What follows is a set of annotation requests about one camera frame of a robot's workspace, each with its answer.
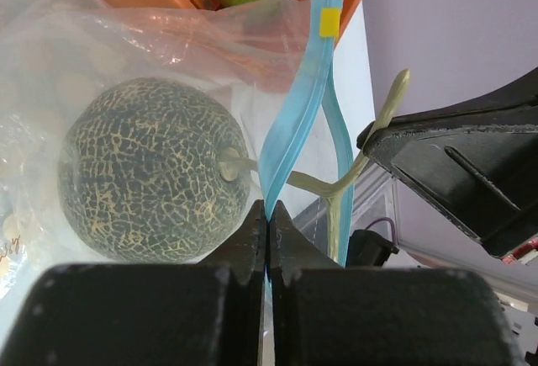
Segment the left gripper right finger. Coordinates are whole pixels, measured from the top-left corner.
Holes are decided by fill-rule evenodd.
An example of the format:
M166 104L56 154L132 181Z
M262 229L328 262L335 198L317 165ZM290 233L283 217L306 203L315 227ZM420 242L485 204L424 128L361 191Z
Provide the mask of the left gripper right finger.
M268 225L278 365L521 365L498 299L458 268L343 268L283 203Z

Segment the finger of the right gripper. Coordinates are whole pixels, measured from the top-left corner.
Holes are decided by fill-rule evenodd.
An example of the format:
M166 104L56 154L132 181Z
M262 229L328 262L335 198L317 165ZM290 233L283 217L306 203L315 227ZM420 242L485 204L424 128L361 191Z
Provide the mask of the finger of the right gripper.
M483 96L368 125L357 146L497 259L537 247L537 71Z

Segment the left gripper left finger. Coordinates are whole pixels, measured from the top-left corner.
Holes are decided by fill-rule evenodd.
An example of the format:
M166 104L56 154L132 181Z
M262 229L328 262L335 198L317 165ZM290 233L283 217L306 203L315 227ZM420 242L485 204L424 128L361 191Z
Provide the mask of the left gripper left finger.
M34 283L10 365L258 365L266 217L256 201L200 263L75 263Z

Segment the netted green melon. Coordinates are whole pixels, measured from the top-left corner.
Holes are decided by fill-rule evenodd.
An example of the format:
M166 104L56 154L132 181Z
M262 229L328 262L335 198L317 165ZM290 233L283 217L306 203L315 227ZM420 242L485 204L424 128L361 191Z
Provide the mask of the netted green melon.
M217 100L137 77L96 97L62 141L58 194L93 251L129 263L185 263L240 223L261 165Z

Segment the clear blue-zipper zip bag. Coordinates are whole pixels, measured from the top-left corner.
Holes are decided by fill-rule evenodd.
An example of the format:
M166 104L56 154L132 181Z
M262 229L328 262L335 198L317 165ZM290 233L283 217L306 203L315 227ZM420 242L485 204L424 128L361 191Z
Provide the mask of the clear blue-zipper zip bag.
M62 141L103 91L137 77L193 86L236 119L261 165L240 223L260 200L300 212L329 200L341 262L353 151L333 83L341 0L264 0L220 11L112 8L103 0L1 0L1 297L18 297L62 263L107 258L60 206Z

